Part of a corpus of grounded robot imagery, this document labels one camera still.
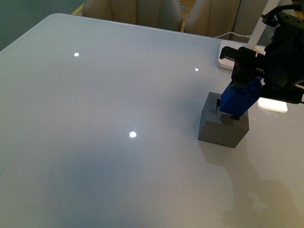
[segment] beige chair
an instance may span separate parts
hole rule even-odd
[[[216,37],[227,32],[251,35],[263,11],[267,0],[196,0],[184,31],[209,37]],[[292,4],[291,0],[280,0],[279,5]],[[259,41],[260,45],[271,42],[272,29],[267,27]],[[249,38],[236,35],[221,37],[240,42]]]
[[[184,31],[209,37],[231,32],[241,0],[196,0]]]
[[[86,0],[84,17],[180,31],[179,0]]]

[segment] gray block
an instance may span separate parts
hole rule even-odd
[[[199,140],[235,148],[249,131],[248,111],[240,118],[221,112],[220,96],[208,94],[200,118]]]

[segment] chair back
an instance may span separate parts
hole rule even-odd
[[[180,31],[179,0],[86,0],[83,16]]]

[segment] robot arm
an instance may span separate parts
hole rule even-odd
[[[301,5],[277,7],[262,15],[265,24],[280,25],[275,29],[272,42],[265,48],[265,55],[245,47],[222,49],[220,58],[235,62],[232,81],[221,96],[222,112],[240,117],[259,97],[303,103],[304,22],[281,12],[300,7],[303,11],[304,0]]]

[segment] chair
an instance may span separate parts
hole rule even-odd
[[[184,32],[216,37],[231,32],[241,0],[196,0]]]
[[[179,0],[86,0],[84,17],[180,31]]]

